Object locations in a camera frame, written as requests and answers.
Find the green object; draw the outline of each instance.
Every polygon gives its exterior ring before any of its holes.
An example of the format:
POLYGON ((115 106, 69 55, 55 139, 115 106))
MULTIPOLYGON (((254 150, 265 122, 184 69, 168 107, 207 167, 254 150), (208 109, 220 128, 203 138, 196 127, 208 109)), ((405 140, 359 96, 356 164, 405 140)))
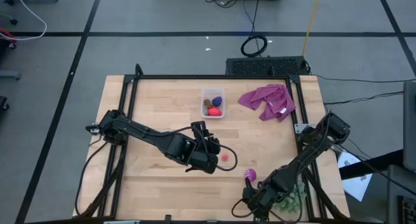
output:
POLYGON ((212 105, 213 103, 211 102, 211 100, 209 100, 209 99, 205 99, 205 100, 203 100, 203 105, 204 106, 210 106, 210 105, 212 105))
MULTIPOLYGON (((305 184, 302 181, 298 182, 300 198, 303 200, 306 197, 305 193, 305 184)), ((273 210, 278 212, 286 212, 289 214, 294 214, 300 211, 300 203, 298 198, 298 191, 296 190, 296 185, 293 187, 290 194, 284 198, 280 203, 273 204, 273 210)))

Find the wooden table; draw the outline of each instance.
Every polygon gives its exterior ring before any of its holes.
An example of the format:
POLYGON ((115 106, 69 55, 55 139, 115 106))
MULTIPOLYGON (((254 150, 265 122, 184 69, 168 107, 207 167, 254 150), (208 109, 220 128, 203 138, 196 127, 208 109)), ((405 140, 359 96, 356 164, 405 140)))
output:
MULTIPOLYGON (((117 109, 122 88, 122 76, 108 76, 105 82, 97 121, 107 110, 117 109)), ((317 78, 301 77, 302 91, 310 123, 318 123, 325 115, 317 78)), ((212 175, 201 171, 185 173, 186 167, 165 158, 148 143, 130 137, 123 173, 117 219, 173 220, 241 220, 231 215, 231 207, 241 198, 244 172, 254 168, 257 181, 265 179, 274 169, 288 164, 296 155, 292 120, 281 123, 276 119, 261 121, 264 103, 256 111, 237 103, 239 97, 267 84, 285 84, 280 80, 139 80, 133 120, 158 131, 186 127, 192 121, 205 120, 207 129, 220 139, 221 144, 234 149, 239 157, 236 169, 230 172, 217 169, 212 175), (201 90, 223 87, 226 91, 226 114, 223 119, 203 119, 200 115, 201 90)), ((296 96, 296 87, 292 90, 296 96)), ((296 109, 299 122, 300 110, 296 109)), ((193 137, 190 131, 184 132, 193 137)), ((88 157, 101 145, 90 147, 88 157)), ((80 210, 90 204, 103 185, 109 146, 98 153, 88 165, 79 197, 80 210)), ((234 159, 230 154, 232 166, 234 159)), ((317 159, 320 181, 324 191, 346 216, 349 216, 335 154, 326 151, 317 159)), ((109 192, 106 214, 109 214, 113 191, 109 192)), ((315 216, 319 217, 315 192, 311 189, 315 216)), ((302 220, 307 220, 304 204, 302 220)), ((238 214, 249 211, 241 203, 238 214)), ((281 214, 284 219, 296 219, 298 214, 281 214)))

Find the floor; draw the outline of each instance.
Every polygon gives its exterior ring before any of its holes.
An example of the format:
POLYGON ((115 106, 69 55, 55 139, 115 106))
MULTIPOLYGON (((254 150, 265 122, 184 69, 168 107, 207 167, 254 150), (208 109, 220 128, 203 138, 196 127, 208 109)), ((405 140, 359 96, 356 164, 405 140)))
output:
MULTIPOLYGON (((270 41, 264 55, 301 55, 314 3, 260 1, 256 30, 270 41)), ((253 14, 255 0, 246 4, 253 14)), ((132 73, 136 63, 146 74, 224 74, 227 58, 242 57, 251 30, 241 1, 229 9, 204 0, 59 0, 29 7, 47 22, 48 33, 19 43, 1 61, 1 69, 22 73, 20 81, 0 81, 0 95, 10 104, 0 123, 1 223, 15 222, 40 152, 49 146, 26 222, 71 217, 90 140, 84 127, 96 118, 107 75, 132 73)), ((413 0, 320 0, 305 54, 312 72, 414 78, 415 11, 413 0)), ((3 4, 0 12, 19 20, 14 27, 0 21, 15 35, 43 29, 21 4, 3 4)), ((320 88, 332 102, 401 91, 402 84, 320 79, 320 88)), ((402 148, 402 96, 330 108, 352 126, 350 138, 368 155, 402 148)), ((377 196, 384 184, 374 176, 363 202, 347 197, 354 217, 384 219, 385 199, 377 196)))

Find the purple towel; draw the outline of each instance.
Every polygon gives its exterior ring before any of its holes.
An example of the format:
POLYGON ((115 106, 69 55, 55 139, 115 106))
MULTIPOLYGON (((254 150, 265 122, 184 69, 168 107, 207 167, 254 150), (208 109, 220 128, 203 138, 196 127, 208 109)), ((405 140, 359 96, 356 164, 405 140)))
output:
POLYGON ((266 102, 266 109, 259 116, 263 121, 272 118, 283 121, 296 108, 286 87, 282 84, 269 84, 257 88, 255 91, 243 94, 239 99, 240 104, 252 110, 257 110, 262 101, 266 102))

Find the plastic container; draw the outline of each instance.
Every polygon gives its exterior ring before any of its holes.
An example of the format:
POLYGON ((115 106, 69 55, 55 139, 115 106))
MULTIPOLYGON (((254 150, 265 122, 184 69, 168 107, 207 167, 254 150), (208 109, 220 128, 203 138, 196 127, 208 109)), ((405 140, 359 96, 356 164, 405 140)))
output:
POLYGON ((225 114, 226 114, 226 93, 224 89, 223 88, 204 88, 202 90, 202 95, 201 95, 201 116, 203 118, 223 118, 225 114), (216 107, 219 110, 221 110, 222 115, 221 116, 206 116, 205 114, 203 114, 203 100, 209 99, 212 101, 215 97, 222 98, 221 105, 219 107, 216 107))

